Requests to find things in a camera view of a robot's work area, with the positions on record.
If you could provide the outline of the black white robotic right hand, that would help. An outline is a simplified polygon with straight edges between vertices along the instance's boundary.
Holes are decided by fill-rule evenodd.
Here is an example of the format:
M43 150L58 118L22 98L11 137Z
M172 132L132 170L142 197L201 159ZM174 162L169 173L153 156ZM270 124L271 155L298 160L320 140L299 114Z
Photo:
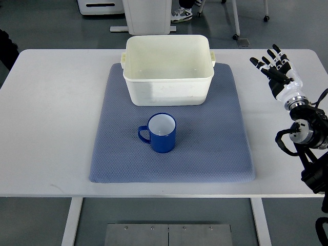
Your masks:
M287 55L276 44L267 50L267 54L270 59L265 56L261 60L251 57L250 62L268 78L273 97L286 101L290 97L303 96L303 82Z

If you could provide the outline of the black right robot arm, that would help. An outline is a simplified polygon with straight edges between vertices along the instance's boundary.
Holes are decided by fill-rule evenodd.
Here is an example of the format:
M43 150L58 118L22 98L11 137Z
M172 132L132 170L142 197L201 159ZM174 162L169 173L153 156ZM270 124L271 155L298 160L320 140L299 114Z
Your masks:
M304 167L301 180L315 194L323 193L321 210L327 213L327 153L316 157L312 149L327 150L327 115L318 108L327 96L324 90L314 103L297 96L286 102L294 121L288 129L277 133L275 142L289 156L297 156Z

